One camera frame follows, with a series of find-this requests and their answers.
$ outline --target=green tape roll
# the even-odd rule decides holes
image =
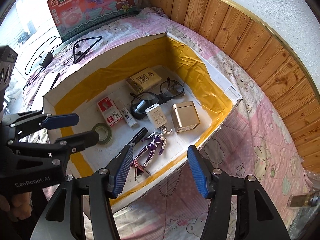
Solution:
[[[112,130],[107,124],[103,122],[97,123],[92,130],[99,134],[98,144],[106,144],[111,140]]]

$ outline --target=bed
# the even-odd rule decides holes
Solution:
[[[37,89],[47,73],[60,72],[56,86],[97,55],[136,38],[163,32],[188,44],[214,65],[243,97],[230,118],[201,150],[202,156],[230,175],[245,177],[254,174],[289,228],[296,211],[286,207],[288,199],[291,194],[308,192],[309,181],[281,117],[260,87],[236,62],[199,34],[168,19],[161,9],[145,8],[134,17],[117,20],[84,35],[83,38],[103,38],[78,64],[59,65],[59,58],[65,50],[55,55],[33,85],[24,90],[22,111],[30,109]],[[71,54],[72,50],[65,53],[62,62]],[[48,143],[45,130],[31,135],[27,140]],[[54,187],[44,191],[49,198]],[[228,239],[233,239],[235,233],[236,203],[236,197],[233,197]],[[209,201],[203,199],[196,190],[190,168],[185,164],[140,199],[116,212],[114,218],[121,239],[198,239],[208,208]],[[90,239],[90,221],[87,218],[85,221]]]

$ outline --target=blue gripper pad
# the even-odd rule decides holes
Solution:
[[[62,114],[48,116],[43,122],[42,127],[48,130],[77,125],[80,118],[77,114]]]
[[[201,157],[195,145],[189,146],[187,156],[192,176],[196,183],[198,192],[205,199],[211,198],[210,193],[212,192],[212,177],[209,169],[211,168],[210,166],[212,166],[212,164],[205,163],[205,161],[208,160]]]
[[[126,147],[128,147],[128,145],[124,147],[118,157],[120,158],[120,160],[122,160],[122,162],[120,167],[117,169],[116,174],[114,175],[112,195],[115,198],[122,192],[124,188],[124,184],[128,177],[128,173],[133,160],[133,147],[130,146],[129,149],[126,149]]]

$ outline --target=eyeglasses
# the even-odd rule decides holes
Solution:
[[[160,85],[160,94],[152,92],[142,92],[138,95],[130,93],[134,97],[131,101],[130,112],[135,119],[141,120],[146,117],[145,110],[154,104],[165,104],[171,99],[184,96],[183,86],[175,80],[167,80]]]

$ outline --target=action figure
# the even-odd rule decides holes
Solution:
[[[147,146],[145,146],[132,161],[131,167],[134,166],[134,179],[136,181],[137,181],[137,176],[142,175],[144,172],[151,175],[150,172],[146,170],[146,166],[151,161],[151,159],[154,156],[156,149],[158,148],[159,145],[161,145],[159,155],[161,155],[164,151],[164,147],[167,142],[167,139],[163,135],[171,133],[172,130],[170,129],[170,131],[167,131],[167,128],[164,125],[161,126],[160,129],[161,129],[161,133],[153,132],[148,137],[143,138],[141,140],[143,142],[143,141],[146,141],[146,140],[149,140],[152,138],[152,141]],[[146,159],[145,163],[143,165],[141,165],[138,163],[138,160],[142,156],[142,154],[144,154],[145,152],[149,152],[149,155],[148,155],[148,158]]]

